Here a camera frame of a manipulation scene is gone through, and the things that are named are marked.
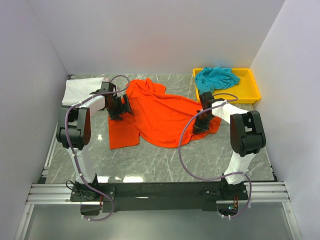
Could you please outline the orange t-shirt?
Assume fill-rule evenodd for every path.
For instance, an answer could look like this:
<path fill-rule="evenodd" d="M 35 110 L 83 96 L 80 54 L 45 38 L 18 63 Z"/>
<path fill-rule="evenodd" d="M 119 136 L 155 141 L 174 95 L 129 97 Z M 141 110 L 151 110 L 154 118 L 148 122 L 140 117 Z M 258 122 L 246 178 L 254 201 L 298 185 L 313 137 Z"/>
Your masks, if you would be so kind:
<path fill-rule="evenodd" d="M 133 114 L 122 120 L 109 120 L 109 147 L 119 149 L 136 146 L 143 138 L 162 148 L 177 148 L 218 132 L 221 119 L 214 117 L 209 130 L 194 134 L 188 123 L 201 110 L 199 102 L 184 96 L 167 94 L 166 87 L 146 78 L 134 79 L 126 90 Z"/>

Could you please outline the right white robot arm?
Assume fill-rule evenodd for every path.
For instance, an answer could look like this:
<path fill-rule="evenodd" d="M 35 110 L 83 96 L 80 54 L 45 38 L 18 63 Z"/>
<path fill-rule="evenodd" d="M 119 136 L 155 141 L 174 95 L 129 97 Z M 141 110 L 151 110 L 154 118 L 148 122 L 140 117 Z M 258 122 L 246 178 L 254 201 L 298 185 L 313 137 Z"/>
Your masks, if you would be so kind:
<path fill-rule="evenodd" d="M 229 124 L 230 145 L 233 150 L 228 168 L 224 172 L 226 183 L 219 187 L 222 198 L 230 200 L 237 194 L 235 185 L 245 180 L 245 173 L 256 154 L 266 146 L 266 136 L 261 115 L 256 110 L 243 110 L 223 98 L 214 98 L 212 93 L 204 92 L 199 97 L 203 110 L 193 125 L 195 135 L 209 131 L 214 118 Z"/>

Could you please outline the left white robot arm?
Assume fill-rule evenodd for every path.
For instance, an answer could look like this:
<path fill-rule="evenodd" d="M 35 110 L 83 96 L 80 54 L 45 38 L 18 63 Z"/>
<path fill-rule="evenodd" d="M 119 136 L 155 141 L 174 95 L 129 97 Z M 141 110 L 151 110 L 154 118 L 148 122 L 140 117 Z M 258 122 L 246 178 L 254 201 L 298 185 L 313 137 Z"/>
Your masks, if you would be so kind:
<path fill-rule="evenodd" d="M 58 115 L 56 139 L 67 150 L 76 172 L 76 182 L 85 185 L 82 195 L 88 201 L 100 195 L 98 177 L 90 160 L 91 118 L 107 110 L 112 121 L 133 115 L 127 94 L 119 96 L 115 80 L 107 78 L 73 79 L 66 82 L 62 106 Z"/>

